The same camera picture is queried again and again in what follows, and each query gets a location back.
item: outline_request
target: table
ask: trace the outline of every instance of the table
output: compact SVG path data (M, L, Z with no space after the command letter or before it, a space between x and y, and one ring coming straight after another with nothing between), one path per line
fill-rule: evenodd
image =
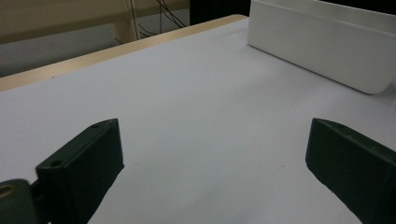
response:
M395 149L396 83L354 91L250 47L239 19L1 79L0 181L34 181L53 151L118 118L125 168L90 223L360 223L306 168L310 123Z

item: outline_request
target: floor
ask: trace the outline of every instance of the floor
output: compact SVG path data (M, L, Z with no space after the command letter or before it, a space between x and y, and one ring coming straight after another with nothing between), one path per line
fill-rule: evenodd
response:
M174 11L173 14L181 22L169 14L166 15L178 25L164 14L138 18L141 38L190 25L188 9ZM119 44L114 38L112 25L108 24L0 45L0 77L112 48Z

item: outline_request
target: white box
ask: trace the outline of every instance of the white box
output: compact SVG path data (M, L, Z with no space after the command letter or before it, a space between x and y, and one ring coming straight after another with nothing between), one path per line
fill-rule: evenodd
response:
M359 91L396 77L396 17L315 0L252 0L249 45Z

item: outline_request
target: white tabletop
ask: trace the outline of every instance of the white tabletop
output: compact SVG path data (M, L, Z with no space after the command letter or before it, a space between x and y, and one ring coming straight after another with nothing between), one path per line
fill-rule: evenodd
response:
M396 83L367 95L247 44L248 19L0 92L0 181L118 118L125 168L90 223L358 224L306 168L312 118L396 149Z

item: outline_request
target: wooden table edge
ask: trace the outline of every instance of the wooden table edge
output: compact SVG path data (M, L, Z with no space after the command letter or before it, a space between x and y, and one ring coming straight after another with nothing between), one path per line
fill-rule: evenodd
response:
M235 21L240 21L244 18L246 17L242 15L232 15L213 21L207 21L169 33L155 35L146 39L141 39L128 44L116 46L114 48L100 50L77 58L21 72L8 77L1 77L0 91L7 91L47 78L57 77L59 75L78 70L79 68L83 68L95 63L100 63L141 49L146 49L187 35L198 34L203 31L220 27L222 25L226 25Z

